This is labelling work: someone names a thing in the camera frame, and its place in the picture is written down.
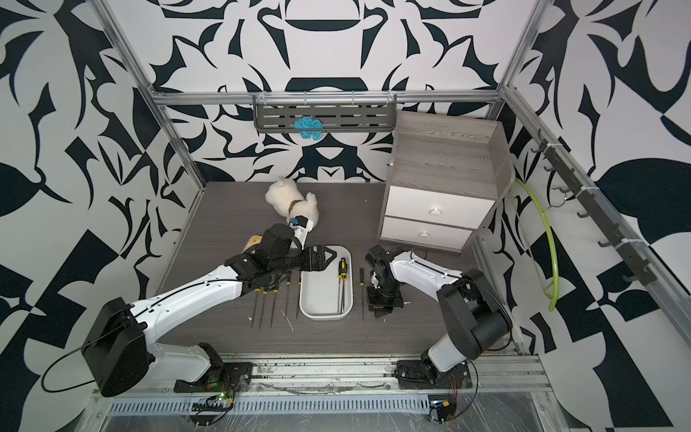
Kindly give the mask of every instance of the plush dog collar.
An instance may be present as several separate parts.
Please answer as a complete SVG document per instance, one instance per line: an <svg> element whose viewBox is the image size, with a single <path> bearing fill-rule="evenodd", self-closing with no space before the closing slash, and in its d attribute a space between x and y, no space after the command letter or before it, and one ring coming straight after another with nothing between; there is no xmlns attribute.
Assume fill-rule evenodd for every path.
<svg viewBox="0 0 691 432"><path fill-rule="evenodd" d="M304 200L295 200L295 201L293 201L292 203L290 203L290 207L288 208L288 213L292 212L292 211L293 211L293 207L295 207L295 204L297 204L297 203L299 203L299 202L301 202L301 201L304 201Z"/></svg>

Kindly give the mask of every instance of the white debris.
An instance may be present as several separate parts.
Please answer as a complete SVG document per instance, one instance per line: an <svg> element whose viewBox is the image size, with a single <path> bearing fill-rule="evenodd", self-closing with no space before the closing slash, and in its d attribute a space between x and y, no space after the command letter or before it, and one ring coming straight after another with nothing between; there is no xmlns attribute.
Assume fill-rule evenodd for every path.
<svg viewBox="0 0 691 432"><path fill-rule="evenodd" d="M288 325L290 326L290 331L294 332L295 330L293 330L293 325L290 323L290 320L288 319L288 317L285 317L285 320L288 321Z"/></svg>

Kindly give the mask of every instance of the patterned wallpaper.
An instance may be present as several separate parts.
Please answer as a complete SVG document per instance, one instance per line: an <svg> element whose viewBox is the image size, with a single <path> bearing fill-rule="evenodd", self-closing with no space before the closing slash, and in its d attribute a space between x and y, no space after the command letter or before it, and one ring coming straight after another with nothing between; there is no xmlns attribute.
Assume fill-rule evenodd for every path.
<svg viewBox="0 0 691 432"><path fill-rule="evenodd" d="M535 0L111 0L161 91L495 88Z"/></svg>
<svg viewBox="0 0 691 432"><path fill-rule="evenodd" d="M482 118L485 103L400 104L400 109ZM169 106L169 114L206 181L370 182L386 180L393 134L258 133L252 108L240 105Z"/></svg>
<svg viewBox="0 0 691 432"><path fill-rule="evenodd" d="M84 0L3 0L0 46L1 430L54 431L94 384L41 375L151 295L197 189ZM73 355L46 387L90 379Z"/></svg>
<svg viewBox="0 0 691 432"><path fill-rule="evenodd" d="M691 8L688 2L556 0L516 85L571 155L682 285L691 198ZM563 186L514 114L500 120L516 178L546 207ZM540 355L573 428L686 430L691 424L691 350L571 194L552 207L561 282L554 312L540 274L552 278L545 229L530 198L514 187L484 230L526 346ZM522 215L527 244L515 208Z"/></svg>
<svg viewBox="0 0 691 432"><path fill-rule="evenodd" d="M160 91L496 88L534 0L117 0ZM485 116L481 104L407 104ZM172 106L207 181L386 179L392 136L257 133L250 106Z"/></svg>

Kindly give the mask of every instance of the white plush dog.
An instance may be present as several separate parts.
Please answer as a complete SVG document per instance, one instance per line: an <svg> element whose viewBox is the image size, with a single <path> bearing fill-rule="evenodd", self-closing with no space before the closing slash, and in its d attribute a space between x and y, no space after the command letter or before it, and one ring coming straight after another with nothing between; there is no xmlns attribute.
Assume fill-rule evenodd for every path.
<svg viewBox="0 0 691 432"><path fill-rule="evenodd" d="M316 226L319 220L319 210L316 209L316 196L312 192L303 197L298 190L294 180L282 178L269 186L266 202L273 205L274 209L281 216L285 216L286 221L295 216L304 216L314 222Z"/></svg>

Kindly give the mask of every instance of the white drawer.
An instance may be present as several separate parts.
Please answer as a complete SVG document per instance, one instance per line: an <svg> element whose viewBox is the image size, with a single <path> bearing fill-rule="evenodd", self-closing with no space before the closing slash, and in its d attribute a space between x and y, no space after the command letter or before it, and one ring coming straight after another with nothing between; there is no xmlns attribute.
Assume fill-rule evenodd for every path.
<svg viewBox="0 0 691 432"><path fill-rule="evenodd" d="M384 238L458 250L463 248L472 233L469 229L386 217L381 226L381 236Z"/></svg>
<svg viewBox="0 0 691 432"><path fill-rule="evenodd" d="M392 186L389 188L386 215L475 229L492 205L492 200L472 196Z"/></svg>

